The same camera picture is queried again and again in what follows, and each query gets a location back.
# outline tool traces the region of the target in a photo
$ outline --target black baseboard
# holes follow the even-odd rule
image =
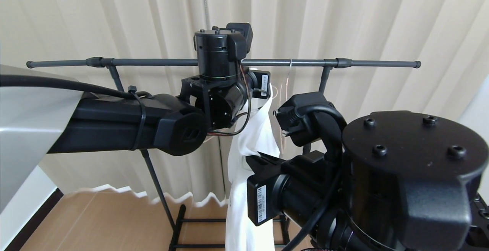
[[[22,230],[14,237],[12,242],[7,246],[5,251],[19,251],[22,246],[28,241],[32,233],[38,228],[40,223],[46,218],[47,214],[51,212],[56,203],[63,197],[63,193],[56,188],[50,197],[42,204],[42,206],[35,212],[32,218],[24,225]]]

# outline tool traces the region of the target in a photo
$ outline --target wooden floor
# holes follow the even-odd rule
[[[187,206],[186,218],[226,217],[227,206],[220,207],[213,199],[203,207],[192,206],[190,198],[183,203]],[[176,218],[180,204],[170,202],[169,206]],[[279,225],[274,223],[276,243],[282,241]],[[290,238],[298,231],[298,226],[291,223]],[[168,250],[171,237],[163,206],[151,205],[147,197],[111,190],[73,193],[56,204],[21,251],[164,251]],[[223,244],[224,241],[225,223],[190,223],[183,225],[179,243]],[[308,247],[311,246],[307,237],[295,250]]]

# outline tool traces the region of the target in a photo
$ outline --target white label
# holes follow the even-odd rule
[[[263,185],[262,187],[256,190],[256,197],[258,200],[258,223],[267,219],[267,186]]]
[[[267,96],[269,92],[269,76],[264,74],[262,75],[262,89],[267,92],[262,92],[262,96]]]

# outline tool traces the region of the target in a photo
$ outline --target white cloth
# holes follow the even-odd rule
[[[231,143],[228,158],[231,192],[227,207],[226,251],[275,250],[273,221],[270,220],[257,227],[248,218],[246,180],[253,175],[253,171],[245,160],[247,155],[258,155],[257,151],[275,157],[280,155],[272,134],[269,118],[273,95],[271,93],[270,98],[258,111],[253,109],[260,107],[264,100],[252,99],[252,114],[248,124],[239,135],[233,137]],[[243,109],[243,111],[246,110],[248,110],[248,104]],[[244,117],[238,120],[238,124],[236,124],[237,130],[241,128],[244,120]]]

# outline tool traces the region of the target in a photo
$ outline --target curtain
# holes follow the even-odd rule
[[[378,110],[411,110],[456,120],[489,73],[489,0],[0,0],[0,62],[108,58],[195,58],[193,33],[251,23],[248,58],[420,60],[420,69],[333,70],[325,88],[348,122]],[[277,88],[272,109],[317,91],[322,68],[263,67]],[[43,68],[112,87],[107,70]],[[196,67],[120,67],[122,83],[178,95]],[[271,117],[282,157],[300,152]],[[151,150],[173,197],[224,199],[231,139],[213,138],[173,157]],[[324,151],[320,143],[313,150]],[[157,196],[139,152],[47,155],[40,167],[65,192],[110,184]]]

